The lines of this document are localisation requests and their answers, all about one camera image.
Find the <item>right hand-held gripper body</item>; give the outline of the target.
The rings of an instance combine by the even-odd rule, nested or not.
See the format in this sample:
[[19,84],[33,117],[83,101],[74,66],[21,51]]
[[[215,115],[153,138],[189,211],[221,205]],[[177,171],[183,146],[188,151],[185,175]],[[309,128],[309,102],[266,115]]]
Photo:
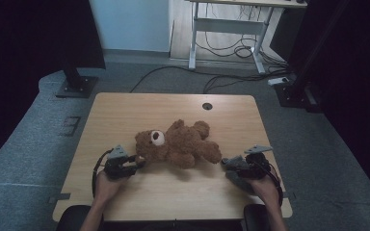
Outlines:
[[266,159],[264,153],[271,151],[271,146],[254,145],[253,147],[244,151],[246,154],[243,167],[236,169],[237,174],[243,178],[262,179],[271,172],[271,165]]

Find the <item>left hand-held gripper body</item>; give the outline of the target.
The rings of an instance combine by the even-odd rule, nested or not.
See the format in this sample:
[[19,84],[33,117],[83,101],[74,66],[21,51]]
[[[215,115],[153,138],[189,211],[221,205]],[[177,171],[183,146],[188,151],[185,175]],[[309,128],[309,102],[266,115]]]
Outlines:
[[107,156],[104,172],[112,180],[129,177],[132,174],[132,170],[125,166],[128,162],[128,154],[121,145],[117,145]]

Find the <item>grey cloth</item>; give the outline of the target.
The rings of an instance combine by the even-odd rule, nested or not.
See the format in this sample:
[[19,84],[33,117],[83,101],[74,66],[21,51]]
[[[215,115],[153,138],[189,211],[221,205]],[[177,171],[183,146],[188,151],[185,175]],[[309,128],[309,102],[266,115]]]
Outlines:
[[221,165],[225,170],[225,177],[237,188],[248,193],[254,194],[254,190],[251,185],[240,177],[237,172],[237,167],[246,167],[248,164],[242,156],[236,156],[233,158],[222,158]]

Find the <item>brown teddy bear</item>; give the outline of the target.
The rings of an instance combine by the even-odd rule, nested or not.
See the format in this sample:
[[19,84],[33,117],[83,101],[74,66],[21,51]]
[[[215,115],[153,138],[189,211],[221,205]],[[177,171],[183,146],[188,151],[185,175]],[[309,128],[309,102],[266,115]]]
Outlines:
[[222,153],[214,141],[207,140],[209,133],[210,126],[206,122],[200,120],[193,126],[186,126],[182,119],[175,121],[166,132],[140,132],[135,136],[135,162],[168,162],[182,169],[194,167],[198,158],[217,164]]

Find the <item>person's left hand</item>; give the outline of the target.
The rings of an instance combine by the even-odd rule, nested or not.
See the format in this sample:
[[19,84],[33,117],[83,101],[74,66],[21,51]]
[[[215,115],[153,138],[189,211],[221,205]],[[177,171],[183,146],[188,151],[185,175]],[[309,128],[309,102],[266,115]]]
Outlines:
[[127,180],[127,177],[113,180],[104,171],[100,171],[96,177],[93,203],[105,207]]

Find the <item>person's right hand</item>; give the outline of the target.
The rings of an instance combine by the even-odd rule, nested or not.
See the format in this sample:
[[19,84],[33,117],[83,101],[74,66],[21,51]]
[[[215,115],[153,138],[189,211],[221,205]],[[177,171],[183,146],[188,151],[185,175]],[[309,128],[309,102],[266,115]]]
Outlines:
[[262,179],[246,179],[254,193],[264,202],[268,208],[279,209],[278,190],[269,176]]

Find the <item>white power strip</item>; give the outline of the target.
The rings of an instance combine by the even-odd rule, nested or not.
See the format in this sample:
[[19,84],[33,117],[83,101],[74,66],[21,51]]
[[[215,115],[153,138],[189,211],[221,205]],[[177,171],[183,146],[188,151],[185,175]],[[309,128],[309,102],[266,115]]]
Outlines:
[[268,80],[269,86],[279,85],[279,84],[286,84],[289,83],[289,79],[287,77],[279,77]]

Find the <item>black curtain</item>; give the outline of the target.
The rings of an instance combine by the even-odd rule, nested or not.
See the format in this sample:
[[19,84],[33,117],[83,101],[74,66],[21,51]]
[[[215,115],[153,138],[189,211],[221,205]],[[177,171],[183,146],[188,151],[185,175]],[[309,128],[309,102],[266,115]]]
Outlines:
[[105,66],[90,0],[0,0],[0,148],[62,62]]
[[316,74],[320,111],[370,179],[370,0],[350,0]]

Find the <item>black stand with base plate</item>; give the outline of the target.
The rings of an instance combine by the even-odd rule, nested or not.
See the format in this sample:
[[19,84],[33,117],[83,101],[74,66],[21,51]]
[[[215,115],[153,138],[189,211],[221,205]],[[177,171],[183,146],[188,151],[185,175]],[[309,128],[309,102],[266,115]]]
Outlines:
[[98,78],[81,76],[77,68],[69,62],[62,62],[62,70],[66,79],[63,81],[55,96],[58,98],[89,98]]
[[350,0],[305,0],[307,7],[288,60],[289,84],[275,87],[279,105],[284,108],[319,112],[317,88],[313,82],[321,66],[322,51],[332,30]]

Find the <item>white desk frame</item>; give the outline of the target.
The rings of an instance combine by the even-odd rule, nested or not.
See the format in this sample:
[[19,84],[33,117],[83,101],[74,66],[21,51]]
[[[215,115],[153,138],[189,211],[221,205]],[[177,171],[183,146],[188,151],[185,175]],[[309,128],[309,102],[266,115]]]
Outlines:
[[[251,49],[251,55],[254,59],[255,66],[259,74],[266,73],[260,55],[260,48],[262,46],[263,40],[268,30],[274,8],[305,9],[307,6],[305,0],[188,0],[188,1],[195,4],[193,16],[193,33],[189,53],[188,67],[190,69],[196,68],[196,49],[198,32],[256,35],[258,36],[258,41],[256,42],[254,48]],[[199,17],[198,5],[200,3],[267,7],[268,13],[263,21],[242,21],[242,20]]]

